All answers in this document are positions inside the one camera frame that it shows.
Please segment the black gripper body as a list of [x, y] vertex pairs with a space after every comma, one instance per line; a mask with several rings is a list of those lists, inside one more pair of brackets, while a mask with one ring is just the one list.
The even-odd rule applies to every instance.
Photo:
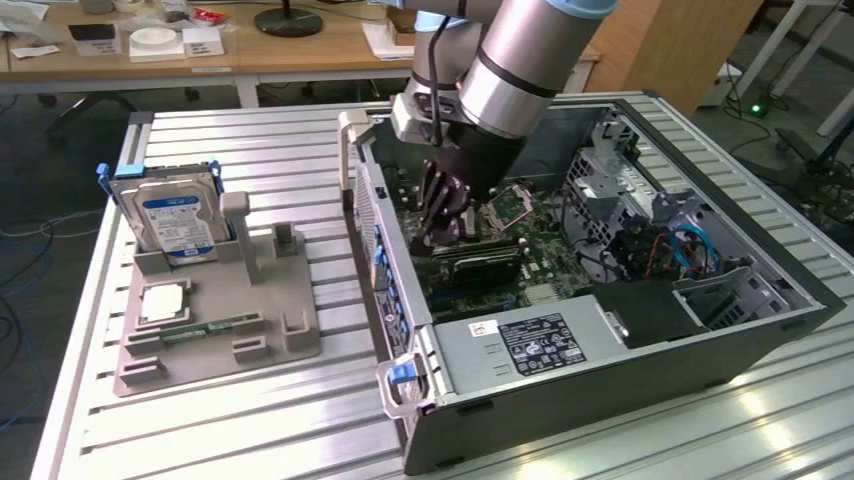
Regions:
[[473, 125], [452, 124], [436, 152], [437, 165], [469, 187], [475, 199], [484, 199], [504, 179], [526, 142], [526, 138], [504, 138]]

